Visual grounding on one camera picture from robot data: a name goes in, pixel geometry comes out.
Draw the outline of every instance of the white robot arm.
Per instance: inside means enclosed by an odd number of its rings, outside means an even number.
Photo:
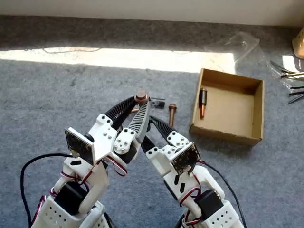
[[[224,200],[223,189],[205,167],[198,165],[204,162],[194,143],[154,116],[150,122],[169,144],[158,148],[145,137],[142,149],[180,206],[188,208],[177,227],[243,228],[231,203]]]
[[[130,124],[120,132],[123,121],[136,104],[140,105]],[[109,185],[108,163],[116,172],[127,174],[127,164],[136,158],[149,121],[146,93],[130,97],[97,117],[91,130],[82,135],[66,129],[73,157],[64,161],[61,177],[42,198],[33,228],[112,228],[104,206],[98,202]]]

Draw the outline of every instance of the plastic bag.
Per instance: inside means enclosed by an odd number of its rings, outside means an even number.
[[[254,49],[259,47],[259,39],[245,32],[238,32],[229,39],[221,39],[218,42],[207,45],[204,51],[211,53],[210,61],[212,69],[226,72],[236,73],[235,68],[242,60]],[[258,50],[260,55],[264,57],[261,49]]]

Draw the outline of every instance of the wall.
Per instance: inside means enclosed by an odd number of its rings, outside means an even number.
[[[0,0],[2,15],[304,25],[304,0]]]

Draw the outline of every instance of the open cardboard box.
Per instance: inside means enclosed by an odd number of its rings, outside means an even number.
[[[199,93],[207,90],[205,116],[200,119]],[[264,81],[202,69],[190,133],[255,145],[263,139]]]

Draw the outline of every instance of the bolt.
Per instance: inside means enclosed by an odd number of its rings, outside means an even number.
[[[138,103],[144,104],[148,100],[148,93],[143,89],[138,89],[134,99]]]
[[[169,126],[170,126],[170,127],[173,127],[174,115],[175,115],[176,109],[177,109],[176,104],[170,104],[170,105],[169,105],[169,112],[170,112],[170,116],[169,116]]]

